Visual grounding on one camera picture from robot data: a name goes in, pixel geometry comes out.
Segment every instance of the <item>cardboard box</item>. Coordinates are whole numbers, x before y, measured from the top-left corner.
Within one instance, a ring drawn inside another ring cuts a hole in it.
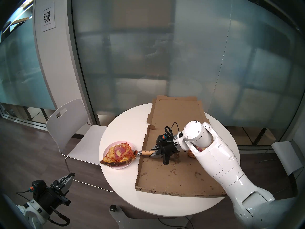
[[[153,100],[142,151],[152,149],[156,139],[164,134],[165,126],[178,123],[182,131],[185,125],[193,120],[208,122],[201,101],[196,97],[157,96]],[[174,125],[173,134],[178,132]],[[153,194],[184,197],[223,197],[223,187],[209,176],[197,159],[187,156],[187,152],[174,154],[168,165],[163,165],[163,158],[152,159],[141,155],[138,165],[138,176],[135,183],[137,191]]]

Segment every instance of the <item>pizza slice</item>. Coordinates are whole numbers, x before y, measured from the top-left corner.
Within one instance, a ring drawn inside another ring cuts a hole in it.
[[[198,146],[196,146],[196,148],[197,148],[197,150],[198,150],[199,152],[202,152],[203,150],[206,149],[206,148],[200,148],[200,147],[198,147]],[[193,158],[193,159],[196,159],[195,155],[192,153],[191,150],[188,150],[188,157]]]
[[[138,151],[133,152],[130,145],[126,143],[117,144],[111,147],[101,164],[107,166],[121,166],[132,162]]]

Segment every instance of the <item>pink plate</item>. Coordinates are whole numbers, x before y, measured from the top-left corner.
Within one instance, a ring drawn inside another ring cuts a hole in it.
[[[106,156],[106,154],[108,153],[108,151],[109,151],[109,149],[110,149],[111,147],[113,147],[113,146],[115,146],[115,145],[117,145],[117,144],[126,143],[126,142],[130,145],[130,147],[131,147],[132,150],[136,150],[136,149],[135,149],[135,146],[134,146],[132,143],[128,142],[128,141],[117,141],[117,142],[114,142],[114,143],[110,144],[110,145],[105,149],[104,154],[103,154],[103,158]],[[113,168],[113,169],[123,169],[123,168],[125,168],[125,167],[128,167],[131,163],[132,163],[132,162],[130,162],[130,163],[128,163],[128,164],[125,164],[125,165],[122,165],[122,166],[109,166],[109,167],[111,167],[111,168]]]

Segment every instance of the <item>white wall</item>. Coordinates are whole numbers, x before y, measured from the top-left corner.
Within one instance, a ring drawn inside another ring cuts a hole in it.
[[[42,32],[42,10],[53,1],[56,27]],[[55,107],[59,108],[76,98],[83,101],[67,38],[67,0],[35,0],[33,19],[34,39],[37,40],[37,53],[38,59],[41,60],[41,71],[49,87],[50,95],[55,102]],[[85,125],[77,133],[85,134],[88,128],[89,126]]]

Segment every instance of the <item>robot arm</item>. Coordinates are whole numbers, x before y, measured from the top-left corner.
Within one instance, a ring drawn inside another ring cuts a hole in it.
[[[274,228],[293,203],[294,198],[274,200],[267,190],[255,186],[240,168],[232,150],[206,122],[191,121],[176,135],[165,127],[165,134],[158,136],[156,146],[151,149],[156,151],[150,157],[162,156],[163,164],[167,165],[172,154],[189,149],[224,188],[236,218],[247,228]]]
[[[234,213],[247,228],[256,224],[258,208],[274,200],[267,190],[255,186],[244,174],[232,152],[210,124],[189,122],[179,140],[183,150],[190,149],[205,171],[224,188]],[[200,152],[195,146],[206,148]]]

